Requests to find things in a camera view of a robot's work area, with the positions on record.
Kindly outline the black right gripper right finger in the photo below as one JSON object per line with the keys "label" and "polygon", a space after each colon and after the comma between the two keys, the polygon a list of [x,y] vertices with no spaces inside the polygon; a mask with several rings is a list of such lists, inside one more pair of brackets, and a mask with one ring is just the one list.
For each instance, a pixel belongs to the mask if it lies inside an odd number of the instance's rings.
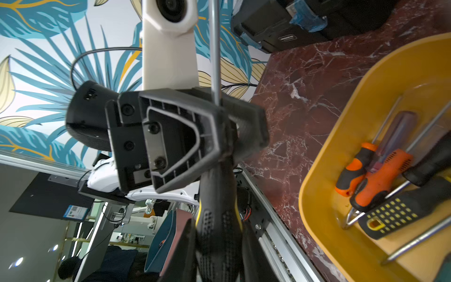
{"label": "black right gripper right finger", "polygon": [[278,277],[250,225],[243,226],[242,282],[277,282]]}

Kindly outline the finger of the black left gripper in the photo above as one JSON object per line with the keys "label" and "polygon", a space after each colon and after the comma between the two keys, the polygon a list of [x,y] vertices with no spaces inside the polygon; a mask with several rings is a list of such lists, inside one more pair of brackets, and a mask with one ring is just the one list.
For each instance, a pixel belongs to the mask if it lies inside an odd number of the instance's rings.
{"label": "finger of the black left gripper", "polygon": [[200,137],[198,151],[193,155],[196,162],[221,162],[228,158],[241,162],[269,145],[262,107],[228,95],[223,96],[222,106],[216,106],[208,88],[193,88],[191,95],[197,98],[194,122]]}

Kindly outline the yellow plastic storage box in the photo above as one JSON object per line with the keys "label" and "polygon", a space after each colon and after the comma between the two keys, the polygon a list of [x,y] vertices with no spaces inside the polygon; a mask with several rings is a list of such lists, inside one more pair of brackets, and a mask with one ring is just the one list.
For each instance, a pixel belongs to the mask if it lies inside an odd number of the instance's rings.
{"label": "yellow plastic storage box", "polygon": [[409,43],[358,84],[299,193],[350,282],[451,279],[451,36]]}

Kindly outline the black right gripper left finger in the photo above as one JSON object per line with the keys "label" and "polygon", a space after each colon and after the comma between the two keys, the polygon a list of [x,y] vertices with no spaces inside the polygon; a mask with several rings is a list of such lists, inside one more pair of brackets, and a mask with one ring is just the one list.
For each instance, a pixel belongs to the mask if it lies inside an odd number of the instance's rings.
{"label": "black right gripper left finger", "polygon": [[189,219],[176,232],[169,262],[159,282],[195,282],[197,280],[196,228]]}

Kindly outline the black yellow-dotted screwdriver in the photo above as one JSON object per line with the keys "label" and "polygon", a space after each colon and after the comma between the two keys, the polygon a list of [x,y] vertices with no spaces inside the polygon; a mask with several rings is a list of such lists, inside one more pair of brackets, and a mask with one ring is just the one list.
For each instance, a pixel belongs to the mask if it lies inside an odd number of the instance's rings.
{"label": "black yellow-dotted screwdriver", "polygon": [[367,212],[358,224],[367,236],[379,240],[429,216],[450,198],[450,177],[433,177],[420,188],[400,193]]}

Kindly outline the black yellow-capped screwdriver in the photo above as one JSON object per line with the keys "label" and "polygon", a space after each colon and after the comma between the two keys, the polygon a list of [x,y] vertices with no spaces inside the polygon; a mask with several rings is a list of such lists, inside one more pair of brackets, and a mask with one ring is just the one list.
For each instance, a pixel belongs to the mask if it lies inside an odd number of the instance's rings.
{"label": "black yellow-capped screwdriver", "polygon": [[420,162],[406,170],[402,176],[415,186],[422,186],[435,174],[450,166],[451,132],[449,131],[440,138]]}

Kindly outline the blue red transparent screwdriver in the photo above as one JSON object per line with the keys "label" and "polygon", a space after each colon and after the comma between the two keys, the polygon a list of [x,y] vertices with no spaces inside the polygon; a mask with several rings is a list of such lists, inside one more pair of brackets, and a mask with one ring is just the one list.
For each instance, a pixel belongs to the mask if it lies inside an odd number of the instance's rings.
{"label": "blue red transparent screwdriver", "polygon": [[369,173],[377,172],[384,164],[385,159],[393,151],[402,147],[416,127],[417,122],[418,114],[416,112],[404,110],[397,113],[368,166]]}

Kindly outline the small orange grey screwdriver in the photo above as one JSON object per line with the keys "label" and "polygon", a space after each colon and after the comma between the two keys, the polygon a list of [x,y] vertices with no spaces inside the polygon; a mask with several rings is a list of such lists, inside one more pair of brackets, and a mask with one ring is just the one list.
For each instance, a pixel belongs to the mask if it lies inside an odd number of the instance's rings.
{"label": "small orange grey screwdriver", "polygon": [[344,197],[350,197],[355,192],[357,186],[362,182],[366,175],[366,167],[370,164],[378,146],[376,141],[382,130],[386,127],[391,115],[397,108],[399,102],[402,100],[403,95],[400,95],[395,103],[392,105],[385,120],[379,127],[377,134],[371,142],[364,142],[361,144],[359,152],[354,156],[352,161],[342,170],[339,178],[335,184],[335,191]]}

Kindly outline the yellow handle screwdriver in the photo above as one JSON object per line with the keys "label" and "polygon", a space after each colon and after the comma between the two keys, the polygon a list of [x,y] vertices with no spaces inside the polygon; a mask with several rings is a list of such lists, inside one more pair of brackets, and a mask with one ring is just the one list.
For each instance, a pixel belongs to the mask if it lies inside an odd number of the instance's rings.
{"label": "yellow handle screwdriver", "polygon": [[417,237],[413,238],[411,241],[401,246],[396,251],[394,251],[387,258],[381,261],[381,265],[384,266],[395,261],[398,257],[403,256],[413,248],[419,246],[421,243],[426,242],[434,235],[448,228],[450,225],[451,225],[451,216],[448,216],[445,219],[441,220],[439,223],[433,225],[431,228],[427,229],[426,231],[418,235]]}

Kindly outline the black plastic toolbox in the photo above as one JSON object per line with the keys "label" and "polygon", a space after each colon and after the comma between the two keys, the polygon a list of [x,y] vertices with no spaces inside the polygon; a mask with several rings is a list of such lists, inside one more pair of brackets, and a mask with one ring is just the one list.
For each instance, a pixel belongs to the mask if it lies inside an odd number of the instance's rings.
{"label": "black plastic toolbox", "polygon": [[380,28],[396,1],[243,1],[231,30],[266,54]]}

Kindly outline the orange black screwdriver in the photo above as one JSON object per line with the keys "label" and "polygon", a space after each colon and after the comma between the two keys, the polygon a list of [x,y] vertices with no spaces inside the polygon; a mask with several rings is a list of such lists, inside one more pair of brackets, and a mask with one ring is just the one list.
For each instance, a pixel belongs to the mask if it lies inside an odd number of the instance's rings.
{"label": "orange black screwdriver", "polygon": [[389,194],[393,181],[408,169],[413,161],[413,156],[409,152],[427,135],[450,106],[451,103],[448,102],[405,150],[394,150],[377,172],[364,178],[350,199],[352,209],[346,217],[342,226],[343,229],[352,226],[359,216],[363,216],[365,212]]}

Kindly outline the green black screwdriver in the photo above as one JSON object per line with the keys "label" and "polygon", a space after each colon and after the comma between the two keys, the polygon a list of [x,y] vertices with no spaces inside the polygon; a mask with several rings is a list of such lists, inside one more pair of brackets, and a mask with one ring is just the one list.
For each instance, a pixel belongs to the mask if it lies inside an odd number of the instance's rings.
{"label": "green black screwdriver", "polygon": [[444,258],[433,282],[451,282],[451,253]]}

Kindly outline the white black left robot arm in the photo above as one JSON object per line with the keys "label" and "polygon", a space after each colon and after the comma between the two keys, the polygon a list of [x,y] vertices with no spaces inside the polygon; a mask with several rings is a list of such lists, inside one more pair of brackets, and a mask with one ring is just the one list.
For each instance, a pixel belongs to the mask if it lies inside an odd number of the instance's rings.
{"label": "white black left robot arm", "polygon": [[119,94],[87,81],[66,114],[68,132],[112,152],[92,171],[89,194],[138,202],[138,193],[198,205],[162,279],[265,282],[276,279],[251,225],[240,218],[234,168],[269,144],[263,108],[207,88]]}

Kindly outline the black yellow-striped screwdriver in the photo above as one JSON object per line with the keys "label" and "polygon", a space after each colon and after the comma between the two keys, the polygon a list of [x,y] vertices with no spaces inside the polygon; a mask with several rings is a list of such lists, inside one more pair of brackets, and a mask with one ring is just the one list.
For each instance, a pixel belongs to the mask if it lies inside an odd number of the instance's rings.
{"label": "black yellow-striped screwdriver", "polygon": [[225,150],[200,180],[196,261],[204,282],[234,282],[242,265],[242,225],[237,213],[233,136],[228,117],[223,118],[216,136],[225,144]]}

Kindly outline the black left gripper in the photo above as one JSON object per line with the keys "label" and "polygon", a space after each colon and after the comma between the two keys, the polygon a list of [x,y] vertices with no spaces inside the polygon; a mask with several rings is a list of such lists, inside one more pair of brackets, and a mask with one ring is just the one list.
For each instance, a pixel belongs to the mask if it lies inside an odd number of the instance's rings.
{"label": "black left gripper", "polygon": [[85,146],[112,150],[122,193],[152,185],[157,193],[180,189],[216,162],[196,162],[200,144],[191,89],[118,94],[87,81],[75,92],[66,129]]}

